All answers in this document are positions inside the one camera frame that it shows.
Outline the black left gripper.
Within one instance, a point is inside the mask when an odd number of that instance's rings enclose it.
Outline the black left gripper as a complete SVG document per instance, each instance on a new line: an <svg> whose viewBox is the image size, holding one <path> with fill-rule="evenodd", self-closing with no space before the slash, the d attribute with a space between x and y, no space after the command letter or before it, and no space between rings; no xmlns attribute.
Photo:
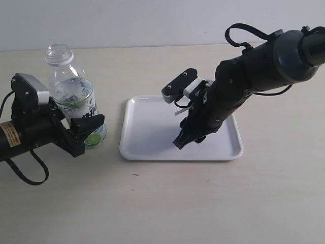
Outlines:
<svg viewBox="0 0 325 244"><path fill-rule="evenodd" d="M12 146L10 157L26 153L40 146L53 143L74 158L85 153L84 141L104 124L105 116L98 114L85 118L72 118L70 129L61 121L65 116L54 98L47 105L38 106L36 95L28 94L30 89L23 80L14 75L11 89L15 94L12 104L11 122L20 143Z"/></svg>

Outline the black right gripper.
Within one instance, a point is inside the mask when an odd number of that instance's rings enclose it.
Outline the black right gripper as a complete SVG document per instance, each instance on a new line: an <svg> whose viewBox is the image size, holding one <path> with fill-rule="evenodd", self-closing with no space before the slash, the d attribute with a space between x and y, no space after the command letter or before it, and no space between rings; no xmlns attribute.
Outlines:
<svg viewBox="0 0 325 244"><path fill-rule="evenodd" d="M215 81L194 100L186 120L180 123L180 134L173 141L178 149L193 141L201 143L205 135L216 133L223 121L250 96L244 71L240 57L224 60L217 66Z"/></svg>

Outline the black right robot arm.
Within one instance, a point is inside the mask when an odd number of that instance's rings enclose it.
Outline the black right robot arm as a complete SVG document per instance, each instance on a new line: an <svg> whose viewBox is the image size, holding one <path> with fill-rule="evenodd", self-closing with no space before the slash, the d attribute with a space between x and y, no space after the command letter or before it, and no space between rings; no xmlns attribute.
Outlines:
<svg viewBox="0 0 325 244"><path fill-rule="evenodd" d="M322 26L278 30L269 35L247 25L241 28L264 39L264 43L257 47L242 43L241 56L223 60L211 84L199 78L195 69L187 69L175 79L178 96L189 98L188 115L174 140L176 147L202 142L252 95L270 96L276 88L285 92L296 83L310 80L324 64Z"/></svg>

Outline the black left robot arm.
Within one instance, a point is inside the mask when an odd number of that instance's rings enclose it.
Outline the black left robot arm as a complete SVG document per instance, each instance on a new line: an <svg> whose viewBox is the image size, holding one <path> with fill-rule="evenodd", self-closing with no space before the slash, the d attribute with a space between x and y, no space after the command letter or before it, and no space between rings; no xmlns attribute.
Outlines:
<svg viewBox="0 0 325 244"><path fill-rule="evenodd" d="M103 125L102 114L74 118L69 129L48 88L33 75L16 73L11 80L15 97L11 120L1 123L1 160L53 143L74 158L85 153L85 139Z"/></svg>

